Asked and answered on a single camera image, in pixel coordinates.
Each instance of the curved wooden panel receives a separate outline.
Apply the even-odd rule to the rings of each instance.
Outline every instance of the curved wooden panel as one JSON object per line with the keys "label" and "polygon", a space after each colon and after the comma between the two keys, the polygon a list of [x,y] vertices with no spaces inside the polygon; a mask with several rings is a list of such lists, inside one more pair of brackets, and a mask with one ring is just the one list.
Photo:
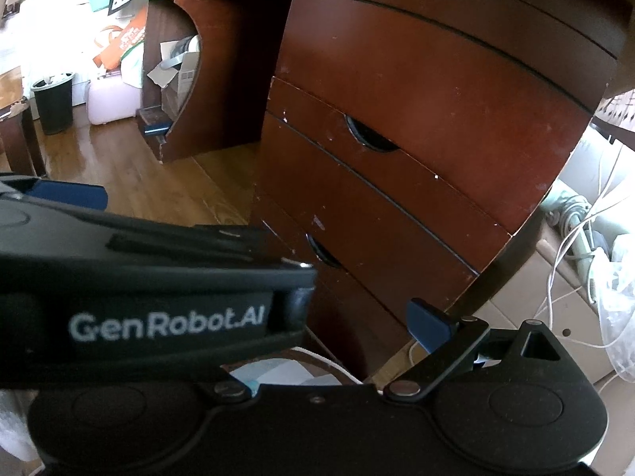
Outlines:
{"label": "curved wooden panel", "polygon": [[160,159],[256,141],[290,0],[174,0],[201,35],[198,72]]}
{"label": "curved wooden panel", "polygon": [[493,50],[355,0],[293,0],[276,75],[397,144],[509,233],[590,119]]}
{"label": "curved wooden panel", "polygon": [[[172,0],[149,0],[144,38],[144,74],[150,73],[161,62],[161,43],[179,41],[194,34],[194,23]],[[161,105],[161,88],[148,77],[144,77],[141,101],[144,107]]]}
{"label": "curved wooden panel", "polygon": [[476,274],[360,176],[266,114],[258,186],[403,324],[421,297],[446,310]]}
{"label": "curved wooden panel", "polygon": [[342,112],[308,93],[274,78],[267,110],[389,195],[477,271],[509,241],[503,227],[428,168],[401,150],[363,146]]}
{"label": "curved wooden panel", "polygon": [[590,112],[615,58],[585,36],[520,0],[370,0],[455,28],[535,69]]}

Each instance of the paper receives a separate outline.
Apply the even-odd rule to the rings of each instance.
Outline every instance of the paper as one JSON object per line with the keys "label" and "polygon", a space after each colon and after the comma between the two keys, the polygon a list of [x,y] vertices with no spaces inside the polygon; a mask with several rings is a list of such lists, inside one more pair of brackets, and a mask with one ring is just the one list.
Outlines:
{"label": "paper", "polygon": [[177,69],[174,69],[171,66],[165,69],[161,67],[164,61],[169,60],[172,49],[178,42],[179,41],[166,41],[165,43],[161,43],[161,62],[157,64],[150,73],[148,73],[148,77],[150,78],[150,80],[161,88],[166,88],[167,85],[179,72]]}
{"label": "paper", "polygon": [[302,384],[312,378],[311,373],[299,362],[289,360],[265,372],[257,381],[260,384]]}

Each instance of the white wire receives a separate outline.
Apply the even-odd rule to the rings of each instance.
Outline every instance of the white wire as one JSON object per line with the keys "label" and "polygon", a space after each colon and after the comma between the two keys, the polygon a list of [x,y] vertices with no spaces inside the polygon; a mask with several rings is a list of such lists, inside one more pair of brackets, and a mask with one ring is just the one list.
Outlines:
{"label": "white wire", "polygon": [[412,358],[412,352],[415,350],[417,343],[418,342],[415,340],[415,343],[410,346],[410,349],[408,349],[408,361],[410,362],[411,367],[415,366],[415,360]]}
{"label": "white wire", "polygon": [[[564,295],[561,295],[560,297],[558,297],[557,299],[553,300],[553,303],[557,303],[558,301],[569,297],[569,295],[573,295],[574,293],[576,293],[577,291],[581,290],[582,286],[579,286],[578,288],[576,288],[575,290],[571,290],[570,292],[565,293]],[[541,305],[538,306],[538,311],[536,311],[536,314],[533,316],[534,318],[538,317],[539,314],[541,314],[547,307],[545,306],[545,302],[547,302],[547,298],[545,297],[542,302]]]}
{"label": "white wire", "polygon": [[589,222],[589,243],[591,250],[595,250],[595,239],[593,239],[593,227],[591,226],[591,222]]}
{"label": "white wire", "polygon": [[45,469],[44,464],[40,465],[37,469],[35,469],[34,471],[32,471],[29,476],[35,476],[36,474],[39,474],[40,472],[42,472]]}
{"label": "white wire", "polygon": [[547,307],[549,310],[549,319],[548,319],[549,329],[553,328],[553,301],[551,297],[551,291],[554,285],[554,281],[556,279],[556,269],[558,268],[558,265],[563,260],[564,256],[566,255],[571,245],[573,245],[573,242],[575,241],[577,235],[580,233],[580,230],[582,230],[582,228],[587,223],[589,223],[591,220],[595,220],[596,217],[598,217],[600,214],[605,213],[612,207],[615,207],[616,205],[623,203],[625,200],[627,200],[630,197],[631,195],[626,195],[621,200],[618,200],[617,202],[612,203],[611,205],[605,207],[604,209],[598,211],[597,213],[587,214],[586,218],[584,218],[579,224],[577,224],[577,226],[571,229],[569,233],[564,237],[562,242],[560,243],[560,246],[558,247],[558,252],[556,253],[556,258],[555,258],[553,267],[551,269],[551,272],[549,273],[549,276],[547,277]]}
{"label": "white wire", "polygon": [[628,329],[629,324],[631,323],[631,320],[633,319],[633,315],[635,315],[635,311],[633,311],[633,313],[631,313],[631,316],[629,317],[629,321],[626,323],[626,326],[624,326],[624,329],[622,329],[620,331],[620,334],[617,335],[617,337],[615,337],[615,339],[607,344],[602,344],[602,345],[595,345],[593,343],[586,343],[583,342],[582,340],[574,340],[573,338],[569,338],[568,336],[558,336],[556,335],[556,338],[560,338],[561,340],[569,340],[569,342],[572,343],[577,343],[578,345],[585,345],[587,347],[593,347],[594,349],[608,349],[609,347],[615,345],[615,343],[618,342],[618,340],[620,340],[622,338],[622,335],[624,334],[624,331],[626,331],[626,329]]}
{"label": "white wire", "polygon": [[602,150],[602,154],[599,157],[599,163],[598,163],[598,198],[599,195],[602,193],[602,159],[604,159],[604,154],[606,153],[606,151],[611,148],[611,144],[608,144],[608,147],[605,148],[604,150]]}
{"label": "white wire", "polygon": [[588,214],[591,214],[593,212],[595,207],[602,201],[602,199],[606,195],[606,192],[608,191],[609,187],[611,187],[611,184],[613,183],[613,179],[615,178],[615,170],[617,168],[617,163],[620,160],[620,155],[622,155],[622,149],[623,148],[624,148],[624,145],[621,144],[620,145],[620,150],[617,151],[617,156],[615,157],[615,163],[614,163],[613,167],[611,168],[611,172],[608,175],[608,179],[606,180],[606,184],[604,186],[604,189],[600,192],[600,194],[598,195],[598,198],[592,204],[591,209],[589,210]]}
{"label": "white wire", "polygon": [[603,384],[603,385],[600,387],[600,389],[598,390],[598,395],[599,395],[599,394],[601,394],[601,393],[602,393],[602,390],[604,390],[604,389],[605,389],[605,388],[606,388],[606,387],[607,387],[607,386],[608,386],[608,385],[609,385],[609,384],[610,384],[610,383],[611,383],[611,382],[612,382],[612,381],[613,381],[613,380],[614,380],[617,376],[619,376],[619,373],[617,373],[617,372],[616,372],[615,374],[613,374],[613,375],[609,378],[609,380],[608,380],[605,384]]}
{"label": "white wire", "polygon": [[332,362],[330,359],[328,358],[324,358],[323,356],[320,356],[319,354],[314,353],[313,351],[310,351],[308,349],[305,349],[304,347],[292,347],[291,348],[294,351],[297,352],[304,352],[304,354],[308,354],[309,356],[313,356],[313,358],[315,358],[316,360],[320,360],[321,362],[324,362],[326,365],[330,365],[331,367],[339,370],[342,374],[344,374],[347,378],[350,378],[351,381],[354,381],[357,384],[364,384],[362,383],[360,380],[358,380],[358,378],[356,378],[355,376],[353,376],[348,370],[346,370],[344,367],[338,365],[335,362]]}

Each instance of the orange bag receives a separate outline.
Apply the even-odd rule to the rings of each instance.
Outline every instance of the orange bag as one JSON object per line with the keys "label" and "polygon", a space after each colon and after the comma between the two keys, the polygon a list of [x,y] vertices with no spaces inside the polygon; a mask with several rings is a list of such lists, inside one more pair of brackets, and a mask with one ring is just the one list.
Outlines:
{"label": "orange bag", "polygon": [[95,56],[93,62],[100,68],[102,65],[106,69],[115,69],[121,63],[123,54],[134,45],[141,43],[145,36],[145,22],[148,17],[148,6],[145,6],[132,19],[121,33],[110,41],[110,44]]}

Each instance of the scratched wood surface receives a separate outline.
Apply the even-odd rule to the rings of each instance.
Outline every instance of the scratched wood surface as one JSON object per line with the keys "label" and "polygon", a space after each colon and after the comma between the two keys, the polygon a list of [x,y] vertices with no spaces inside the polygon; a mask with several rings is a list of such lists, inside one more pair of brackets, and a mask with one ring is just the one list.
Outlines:
{"label": "scratched wood surface", "polygon": [[[51,179],[103,185],[110,213],[185,226],[247,223],[249,205],[244,204],[244,194],[251,186],[248,178],[253,168],[248,165],[255,163],[255,146],[245,147],[245,152],[239,150],[242,147],[231,149],[233,163],[220,158],[225,162],[214,165],[203,157],[210,172],[214,168],[217,183],[192,157],[160,164],[134,119],[90,125],[84,106],[75,107],[74,113],[74,126],[55,136],[45,136],[36,121]],[[2,154],[0,171],[8,170]],[[241,180],[241,192],[227,183],[234,178]]]}
{"label": "scratched wood surface", "polygon": [[22,72],[20,67],[0,75],[0,109],[22,98]]}

